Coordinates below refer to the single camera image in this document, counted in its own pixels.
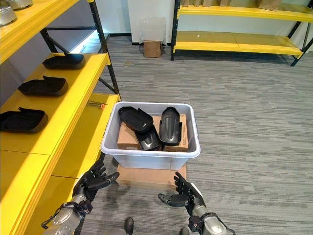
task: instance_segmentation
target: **cardboard box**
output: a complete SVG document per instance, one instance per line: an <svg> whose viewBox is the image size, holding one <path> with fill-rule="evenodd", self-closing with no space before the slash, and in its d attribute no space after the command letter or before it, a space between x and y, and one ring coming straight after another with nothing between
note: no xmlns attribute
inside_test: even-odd
<svg viewBox="0 0 313 235"><path fill-rule="evenodd" d="M180 3L182 6L189 6L191 0L181 0Z"/></svg>
<svg viewBox="0 0 313 235"><path fill-rule="evenodd" d="M153 124L156 128L156 131L159 133L161 116L152 116L152 118L153 118ZM167 151L167 152L187 152L188 151L187 120L186 120L185 114L180 115L180 122L182 122L182 126L181 126L181 141L179 145L165 146L163 151ZM123 122L119 130L117 146L119 149L140 150L140 146L138 144L134 131L128 128L126 124Z"/></svg>
<svg viewBox="0 0 313 235"><path fill-rule="evenodd" d="M161 41L143 41L143 47L145 57L161 57Z"/></svg>
<svg viewBox="0 0 313 235"><path fill-rule="evenodd" d="M220 6L229 6L230 0L220 0Z"/></svg>
<svg viewBox="0 0 313 235"><path fill-rule="evenodd" d="M203 0L202 2L202 6L211 6L212 5L213 0Z"/></svg>
<svg viewBox="0 0 313 235"><path fill-rule="evenodd" d="M174 176L178 171L186 179L186 164L179 170L124 168L118 165L119 177L117 182L121 185L139 186L144 188L176 188Z"/></svg>
<svg viewBox="0 0 313 235"><path fill-rule="evenodd" d="M259 8L277 11L278 5L282 2L282 0L257 0L257 5Z"/></svg>

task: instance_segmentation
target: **robotic hand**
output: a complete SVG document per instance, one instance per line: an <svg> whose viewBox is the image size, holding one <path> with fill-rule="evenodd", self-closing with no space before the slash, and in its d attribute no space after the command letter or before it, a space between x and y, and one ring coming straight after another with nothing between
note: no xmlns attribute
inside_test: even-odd
<svg viewBox="0 0 313 235"><path fill-rule="evenodd" d="M185 206L190 215L188 227L192 232L199 232L201 235L225 235L229 231L236 235L235 231L228 228L217 214L209 212L201 192L193 183L187 182L178 172L174 180L179 194L166 196L160 193L158 198L172 207ZM182 228L180 231L180 235L188 234L187 228Z"/></svg>
<svg viewBox="0 0 313 235"><path fill-rule="evenodd" d="M99 189L114 182L119 173L115 172L107 176L100 158L95 164L83 174L74 187L70 202L63 203L47 221L42 223L46 229L44 235L70 235L78 227L81 219L92 210L91 202L94 200Z"/></svg>

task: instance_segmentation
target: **silver metal part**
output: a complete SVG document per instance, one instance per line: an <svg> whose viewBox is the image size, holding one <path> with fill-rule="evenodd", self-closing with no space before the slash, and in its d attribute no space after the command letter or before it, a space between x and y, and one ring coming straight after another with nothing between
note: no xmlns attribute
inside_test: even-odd
<svg viewBox="0 0 313 235"><path fill-rule="evenodd" d="M10 6L0 7L0 26L4 26L16 20L13 9Z"/></svg>
<svg viewBox="0 0 313 235"><path fill-rule="evenodd" d="M33 4L32 0L6 0L6 2L14 9L22 9Z"/></svg>
<svg viewBox="0 0 313 235"><path fill-rule="evenodd" d="M126 235L126 232L124 229L110 229L104 235Z"/></svg>
<svg viewBox="0 0 313 235"><path fill-rule="evenodd" d="M202 217L209 213L209 210L202 205L195 207L192 211L194 216ZM204 230L202 235L225 235L227 233L226 227L216 217L204 218Z"/></svg>
<svg viewBox="0 0 313 235"><path fill-rule="evenodd" d="M80 203L85 201L86 197L75 195L72 202ZM51 226L45 230L44 235L71 235L80 223L82 217L72 209L62 208L54 217Z"/></svg>

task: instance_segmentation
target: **transparent plastic box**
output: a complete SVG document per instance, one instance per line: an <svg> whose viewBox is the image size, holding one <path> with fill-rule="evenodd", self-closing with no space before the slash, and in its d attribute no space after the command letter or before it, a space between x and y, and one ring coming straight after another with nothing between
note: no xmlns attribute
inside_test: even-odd
<svg viewBox="0 0 313 235"><path fill-rule="evenodd" d="M160 116L169 107L175 107L181 114L186 115L188 133L188 152L165 152L118 149L117 139L121 120L118 110L123 106L140 108L152 116ZM189 159L200 154L200 144L193 108L188 104L177 103L141 103L118 102L115 104L104 137L101 142L101 151L113 155L118 163L125 168L148 169L180 169Z"/></svg>

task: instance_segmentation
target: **shelf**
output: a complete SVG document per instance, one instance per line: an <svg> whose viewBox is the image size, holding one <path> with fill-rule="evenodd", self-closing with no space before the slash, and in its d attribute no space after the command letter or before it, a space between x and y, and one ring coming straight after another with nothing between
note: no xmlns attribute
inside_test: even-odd
<svg viewBox="0 0 313 235"><path fill-rule="evenodd" d="M49 121L47 126L36 134L0 133L1 150L60 156L73 131L98 78L109 63L107 54L85 54L86 64L80 70L48 70L39 65L29 77L42 79L43 75L63 77L68 90L63 96L25 96L20 91L1 107L1 113L18 110L18 107L44 110Z"/></svg>
<svg viewBox="0 0 313 235"><path fill-rule="evenodd" d="M0 64L78 0L33 0L29 8L15 11L17 20L0 28Z"/></svg>
<svg viewBox="0 0 313 235"><path fill-rule="evenodd" d="M1 234L22 234L48 180L48 155L0 152Z"/></svg>
<svg viewBox="0 0 313 235"><path fill-rule="evenodd" d="M92 101L107 103L104 109L87 105L54 168L53 176L80 178L98 159L100 144L117 94L92 94Z"/></svg>
<svg viewBox="0 0 313 235"><path fill-rule="evenodd" d="M15 91L1 107L1 113L21 106L44 110L49 116L39 133L0 133L1 175L5 175L1 177L1 234L23 234L104 66L110 63L107 54L85 54L85 60L80 70L47 70L40 65L29 77L64 77L68 90L63 96L25 96Z"/></svg>
<svg viewBox="0 0 313 235"><path fill-rule="evenodd" d="M42 235L41 223L49 219L59 206L72 198L73 188L77 179L51 176L41 195L24 235Z"/></svg>
<svg viewBox="0 0 313 235"><path fill-rule="evenodd" d="M220 15L220 16L243 16L288 21L313 22L313 10L302 5L280 4L277 11L259 9L256 1L232 0L230 6L211 7L180 6L177 18L182 14L189 15Z"/></svg>
<svg viewBox="0 0 313 235"><path fill-rule="evenodd" d="M288 37L243 33L178 31L177 49L302 55Z"/></svg>

